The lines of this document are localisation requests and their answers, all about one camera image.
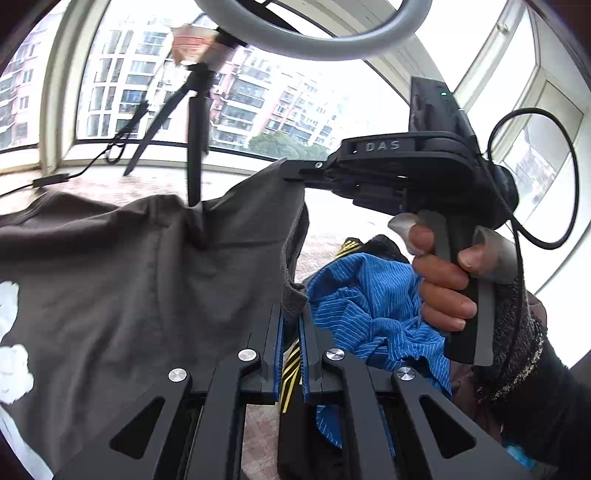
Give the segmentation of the right hand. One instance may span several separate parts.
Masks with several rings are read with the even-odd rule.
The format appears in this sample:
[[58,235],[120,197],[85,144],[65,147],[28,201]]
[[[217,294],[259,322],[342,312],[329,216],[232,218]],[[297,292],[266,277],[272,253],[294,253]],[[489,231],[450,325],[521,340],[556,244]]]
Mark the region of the right hand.
[[[433,327],[450,334],[466,329],[470,322],[480,322],[482,303],[479,278],[496,269],[494,245],[475,244],[449,261],[435,254],[438,233],[418,216],[399,214],[389,228],[400,235],[415,256],[413,269],[421,277],[422,315]],[[493,361],[474,368],[477,396],[494,404],[508,399],[525,387],[543,369],[546,358],[554,361],[543,322],[532,312],[521,278],[491,287],[495,306],[491,344]]]

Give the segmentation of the right forearm black sleeve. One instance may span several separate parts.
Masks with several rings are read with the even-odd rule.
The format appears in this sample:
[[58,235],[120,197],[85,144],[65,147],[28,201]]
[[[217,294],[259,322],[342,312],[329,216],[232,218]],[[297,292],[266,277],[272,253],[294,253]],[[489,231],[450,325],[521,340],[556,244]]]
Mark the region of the right forearm black sleeve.
[[558,479],[590,477],[590,387],[560,361],[547,339],[517,372],[474,369],[477,392],[508,440],[557,468]]

